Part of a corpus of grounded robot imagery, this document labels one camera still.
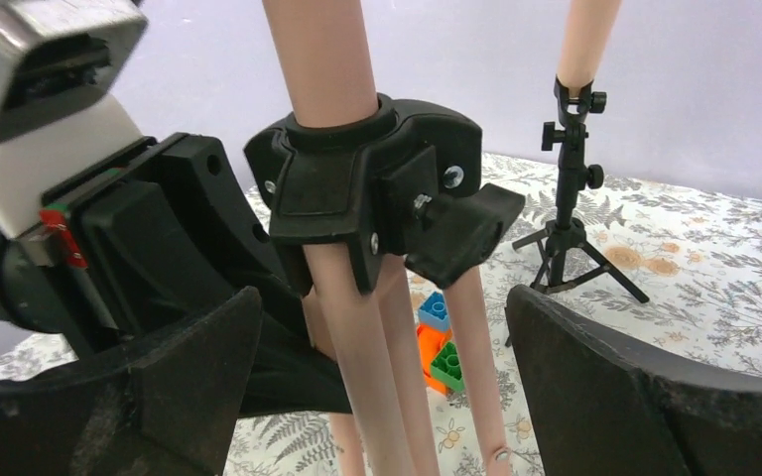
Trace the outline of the small black tripod stand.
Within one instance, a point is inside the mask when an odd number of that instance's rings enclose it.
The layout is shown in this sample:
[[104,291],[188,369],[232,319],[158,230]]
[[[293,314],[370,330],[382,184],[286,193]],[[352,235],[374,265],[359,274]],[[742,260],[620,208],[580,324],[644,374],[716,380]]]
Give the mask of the small black tripod stand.
[[[586,116],[601,114],[605,110],[607,94],[595,91],[591,81],[579,92],[572,93],[559,80],[555,80],[554,95],[558,101],[558,122],[543,124],[541,149],[549,152],[560,147],[555,196],[556,217],[535,233],[512,243],[519,250],[536,244],[542,263],[530,287],[544,295],[570,291],[599,276],[611,276],[625,291],[641,303],[649,297],[641,291],[610,259],[590,244],[583,222],[573,215],[581,191],[603,186],[605,173],[602,166],[585,162],[585,141],[588,132]],[[596,267],[576,278],[565,277],[568,253],[579,249],[596,263]]]

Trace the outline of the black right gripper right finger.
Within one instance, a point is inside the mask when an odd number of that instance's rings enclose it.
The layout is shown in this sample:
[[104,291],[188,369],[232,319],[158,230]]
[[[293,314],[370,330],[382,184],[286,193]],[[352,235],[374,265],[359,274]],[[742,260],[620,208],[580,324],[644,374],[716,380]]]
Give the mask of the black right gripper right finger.
[[505,314],[549,475],[762,475],[762,378],[590,320],[528,287]]

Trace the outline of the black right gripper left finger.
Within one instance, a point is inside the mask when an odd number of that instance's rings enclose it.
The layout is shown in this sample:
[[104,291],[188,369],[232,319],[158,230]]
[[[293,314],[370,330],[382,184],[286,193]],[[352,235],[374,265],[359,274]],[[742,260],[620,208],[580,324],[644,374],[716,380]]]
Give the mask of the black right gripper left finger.
[[0,475],[218,475],[263,323],[247,288],[26,381],[0,381]]

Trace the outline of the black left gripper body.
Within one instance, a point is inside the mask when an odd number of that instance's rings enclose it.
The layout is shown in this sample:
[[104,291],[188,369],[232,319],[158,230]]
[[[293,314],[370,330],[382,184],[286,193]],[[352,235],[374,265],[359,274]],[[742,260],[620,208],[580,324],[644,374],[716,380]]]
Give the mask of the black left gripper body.
[[92,355],[252,288],[264,323],[242,413],[349,412],[219,140],[142,138],[45,189],[36,212],[39,243],[3,266],[15,323]]

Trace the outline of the pink microphone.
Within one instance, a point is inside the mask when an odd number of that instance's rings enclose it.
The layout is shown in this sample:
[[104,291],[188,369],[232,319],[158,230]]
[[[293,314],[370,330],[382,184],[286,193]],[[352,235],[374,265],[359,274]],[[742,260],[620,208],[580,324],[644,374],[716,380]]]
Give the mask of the pink microphone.
[[557,79],[570,98],[578,97],[595,79],[621,4],[621,0],[571,0],[557,67]]

